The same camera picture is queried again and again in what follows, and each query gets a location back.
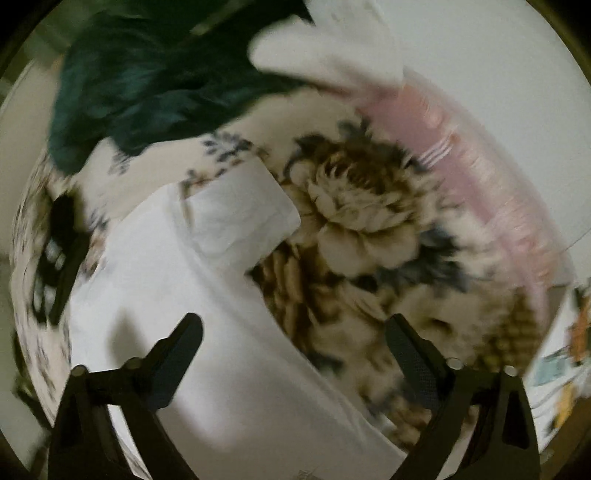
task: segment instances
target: dark green cloth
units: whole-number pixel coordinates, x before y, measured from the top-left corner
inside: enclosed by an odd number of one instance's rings
[[[67,174],[112,137],[126,155],[150,144],[195,137],[240,115],[269,93],[300,82],[258,72],[251,38],[292,14],[301,0],[256,0],[201,36],[189,30],[226,0],[131,2],[96,14],[64,59],[49,152]]]

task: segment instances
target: pink striped fabric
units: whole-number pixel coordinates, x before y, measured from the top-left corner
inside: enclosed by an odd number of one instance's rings
[[[548,325],[546,290],[550,286],[559,250],[549,224],[540,219],[540,205],[520,191],[516,180],[503,176],[495,158],[485,155],[478,141],[468,139],[457,119],[422,90],[405,85],[382,92],[360,111],[371,118],[391,141],[409,148],[429,169],[441,175],[444,186],[466,202],[489,227],[515,274],[530,295],[542,325]]]

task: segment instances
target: white towel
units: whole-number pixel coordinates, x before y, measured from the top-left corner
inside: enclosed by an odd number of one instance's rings
[[[354,102],[402,85],[399,43],[373,0],[307,6],[314,24],[292,17],[252,40],[249,58],[257,69],[343,90]]]
[[[257,192],[269,194],[274,186],[253,168],[242,191],[228,190],[235,201],[252,203],[241,211],[260,228],[248,229],[246,238],[221,222],[224,212],[233,215],[235,203],[223,197],[231,172],[191,199],[196,219],[201,206],[215,218],[219,205],[220,249],[202,240],[199,232],[211,233],[202,221],[188,226],[176,185],[154,193],[116,227],[102,268],[71,297],[72,362],[91,371],[118,368],[195,312],[203,319],[203,344],[159,417],[199,478],[388,479],[404,455],[301,356],[254,283],[236,270],[254,265],[297,227],[275,215],[280,207],[255,208]],[[280,191],[269,203],[285,205]],[[248,259],[232,254],[220,268],[220,251],[238,244]],[[134,451],[121,414],[114,412],[113,422]]]

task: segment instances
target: clamp jaw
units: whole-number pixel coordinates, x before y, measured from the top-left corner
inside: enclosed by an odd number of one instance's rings
[[[107,405],[121,406],[153,480],[197,480],[155,412],[172,401],[202,340],[202,321],[189,313],[144,359],[132,358],[104,372],[75,367],[51,438],[48,480],[138,479],[125,460]],[[434,415],[391,480],[436,480],[471,405],[479,406],[478,421],[450,479],[539,479],[531,410],[513,367],[493,374],[464,367],[457,359],[446,361],[402,315],[387,321],[386,341],[417,398]]]
[[[494,374],[445,360],[402,315],[386,323],[386,342],[419,402],[433,418],[391,480],[436,480],[472,405],[478,420],[449,480],[538,480],[540,454],[523,382],[513,367]]]

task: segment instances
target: floral blanket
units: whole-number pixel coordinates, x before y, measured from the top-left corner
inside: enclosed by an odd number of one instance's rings
[[[249,275],[294,347],[384,435],[408,450],[430,418],[385,344],[393,313],[447,357],[524,372],[543,329],[490,232],[404,145],[384,141],[338,100],[302,89],[263,99],[217,132],[155,144],[138,157],[105,140],[75,176],[61,176],[43,155],[15,221],[11,287],[24,361],[51,423],[72,366],[68,309],[53,328],[39,325],[30,307],[48,196],[70,191],[80,201],[80,224],[92,231],[84,282],[111,229],[151,193],[176,182],[189,196],[252,153],[302,223]]]

